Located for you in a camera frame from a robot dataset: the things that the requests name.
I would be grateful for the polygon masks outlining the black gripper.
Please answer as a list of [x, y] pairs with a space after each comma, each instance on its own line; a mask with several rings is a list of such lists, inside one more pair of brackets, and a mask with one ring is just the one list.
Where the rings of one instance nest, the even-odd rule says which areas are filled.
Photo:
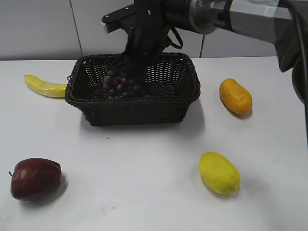
[[137, 72], [136, 47], [139, 45], [143, 69], [155, 63], [165, 48], [173, 46], [164, 6], [163, 0], [135, 0], [132, 5], [101, 18], [107, 34], [122, 29], [128, 35], [125, 50], [113, 63], [114, 71]]

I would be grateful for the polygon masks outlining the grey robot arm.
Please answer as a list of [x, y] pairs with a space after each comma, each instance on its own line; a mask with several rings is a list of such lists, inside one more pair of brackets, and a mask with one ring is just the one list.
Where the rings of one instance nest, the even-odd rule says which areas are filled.
[[105, 15], [107, 33], [128, 34], [124, 62], [148, 66], [172, 43], [175, 28], [208, 35], [224, 29], [275, 46], [282, 72], [293, 70], [294, 89], [308, 101], [308, 3], [305, 0], [136, 0]]

